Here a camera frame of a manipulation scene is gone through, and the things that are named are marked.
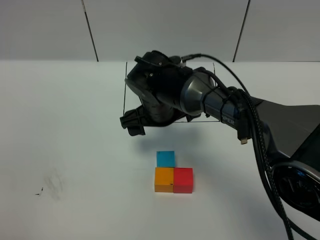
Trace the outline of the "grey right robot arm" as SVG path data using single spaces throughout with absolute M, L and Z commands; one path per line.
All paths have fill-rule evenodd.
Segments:
M 131 136 L 145 127 L 165 127 L 205 114 L 233 128 L 242 144 L 252 140 L 267 195 L 280 214 L 281 202 L 320 218 L 320 107 L 281 105 L 251 96 L 244 86 L 227 87 L 204 67 L 186 62 L 200 53 L 168 57 L 153 50 L 135 58 L 125 78 L 141 105 L 127 111 L 121 126 Z

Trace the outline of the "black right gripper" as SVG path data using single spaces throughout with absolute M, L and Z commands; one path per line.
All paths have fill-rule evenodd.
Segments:
M 134 61 L 136 65 L 125 83 L 139 97 L 141 105 L 125 112 L 120 123 L 130 136 L 144 136 L 144 127 L 152 123 L 167 124 L 184 117 L 180 97 L 193 70 L 179 56 L 168 57 L 156 50 L 136 56 Z

